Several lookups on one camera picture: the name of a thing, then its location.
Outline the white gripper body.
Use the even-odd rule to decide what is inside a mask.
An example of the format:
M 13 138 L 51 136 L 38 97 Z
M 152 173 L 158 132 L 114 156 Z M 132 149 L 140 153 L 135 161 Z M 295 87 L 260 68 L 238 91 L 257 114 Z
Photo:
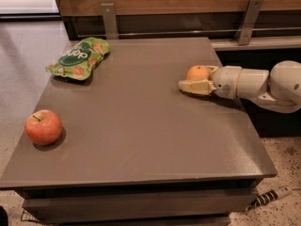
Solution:
M 216 90 L 214 93 L 226 99 L 237 97 L 237 84 L 242 68 L 239 66 L 221 67 L 214 73 L 213 82 Z

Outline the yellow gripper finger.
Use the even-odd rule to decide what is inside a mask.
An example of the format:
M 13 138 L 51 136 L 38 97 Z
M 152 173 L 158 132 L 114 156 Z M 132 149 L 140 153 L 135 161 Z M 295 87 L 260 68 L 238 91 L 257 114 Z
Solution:
M 209 75 L 211 77 L 213 77 L 215 72 L 219 70 L 218 66 L 213 66 L 213 65 L 206 65 L 205 68 L 209 71 Z
M 214 83 L 208 79 L 182 80 L 178 86 L 181 91 L 198 95 L 210 95 L 216 90 Z

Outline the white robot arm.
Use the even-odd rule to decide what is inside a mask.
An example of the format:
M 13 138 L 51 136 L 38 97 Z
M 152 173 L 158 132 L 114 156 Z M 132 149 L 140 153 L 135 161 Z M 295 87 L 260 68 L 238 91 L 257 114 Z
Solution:
M 239 66 L 196 66 L 209 74 L 187 74 L 178 83 L 181 91 L 226 99 L 246 99 L 278 113 L 294 113 L 301 108 L 301 64 L 281 61 L 271 71 Z

